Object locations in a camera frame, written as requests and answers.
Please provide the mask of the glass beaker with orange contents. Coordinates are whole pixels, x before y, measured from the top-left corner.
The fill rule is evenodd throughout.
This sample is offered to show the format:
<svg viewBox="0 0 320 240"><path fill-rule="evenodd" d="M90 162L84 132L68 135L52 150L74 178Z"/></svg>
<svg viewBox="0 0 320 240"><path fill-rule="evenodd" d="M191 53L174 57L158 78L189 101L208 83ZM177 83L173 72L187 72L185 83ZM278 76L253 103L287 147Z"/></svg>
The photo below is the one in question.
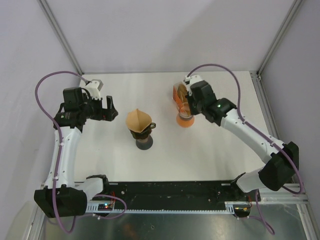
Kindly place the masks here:
<svg viewBox="0 0 320 240"><path fill-rule="evenodd" d="M188 103L185 102L178 107L176 122L182 128L189 128L194 124L195 118L191 114Z"/></svg>

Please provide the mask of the brown paper coffee filter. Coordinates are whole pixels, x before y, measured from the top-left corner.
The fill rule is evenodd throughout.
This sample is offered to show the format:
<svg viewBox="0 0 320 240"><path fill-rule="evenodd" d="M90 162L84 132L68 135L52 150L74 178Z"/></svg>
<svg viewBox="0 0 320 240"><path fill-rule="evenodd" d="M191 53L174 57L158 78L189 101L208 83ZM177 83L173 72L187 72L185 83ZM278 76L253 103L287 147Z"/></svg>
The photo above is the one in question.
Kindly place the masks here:
<svg viewBox="0 0 320 240"><path fill-rule="evenodd" d="M138 108L127 114L125 124L130 131L141 133L152 123L149 114L139 110Z"/></svg>

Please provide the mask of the olive green plastic dripper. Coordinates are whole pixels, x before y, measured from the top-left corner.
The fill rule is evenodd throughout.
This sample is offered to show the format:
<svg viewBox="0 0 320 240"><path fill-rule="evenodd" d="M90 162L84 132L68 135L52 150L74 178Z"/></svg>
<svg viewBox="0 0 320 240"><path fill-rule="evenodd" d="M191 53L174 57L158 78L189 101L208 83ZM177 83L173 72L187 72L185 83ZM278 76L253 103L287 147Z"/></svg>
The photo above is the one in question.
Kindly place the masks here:
<svg viewBox="0 0 320 240"><path fill-rule="evenodd" d="M135 140L144 140L148 138L154 128L156 128L156 123L152 122L142 132L130 130L130 133Z"/></svg>

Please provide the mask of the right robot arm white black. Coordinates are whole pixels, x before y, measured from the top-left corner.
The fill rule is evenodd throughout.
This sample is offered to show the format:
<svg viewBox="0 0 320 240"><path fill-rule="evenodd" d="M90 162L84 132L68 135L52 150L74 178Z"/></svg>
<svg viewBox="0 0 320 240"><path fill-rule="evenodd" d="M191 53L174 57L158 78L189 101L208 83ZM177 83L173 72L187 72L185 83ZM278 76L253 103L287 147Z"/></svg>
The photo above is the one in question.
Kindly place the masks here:
<svg viewBox="0 0 320 240"><path fill-rule="evenodd" d="M268 188L278 191L299 169L299 147L263 133L244 117L237 106L226 98L217 99L211 85L200 76L187 77L184 84L192 115L202 114L210 122L228 130L250 147L264 167L239 175L230 188L231 196L242 201L249 192Z"/></svg>

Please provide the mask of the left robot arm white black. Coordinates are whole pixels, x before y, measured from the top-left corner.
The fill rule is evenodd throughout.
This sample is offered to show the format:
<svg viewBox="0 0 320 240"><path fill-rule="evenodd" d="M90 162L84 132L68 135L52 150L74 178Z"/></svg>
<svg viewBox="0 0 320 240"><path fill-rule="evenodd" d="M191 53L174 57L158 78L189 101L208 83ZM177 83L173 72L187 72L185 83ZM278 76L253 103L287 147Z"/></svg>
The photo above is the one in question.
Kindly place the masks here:
<svg viewBox="0 0 320 240"><path fill-rule="evenodd" d="M55 146L44 188L34 192L34 200L48 218L82 216L88 201L95 196L105 200L111 188L104 174L88 176L75 184L75 160L83 127L88 119L113 121L118 111L111 96L106 96L103 108L102 83L94 80L85 87L63 90L63 102L54 117Z"/></svg>

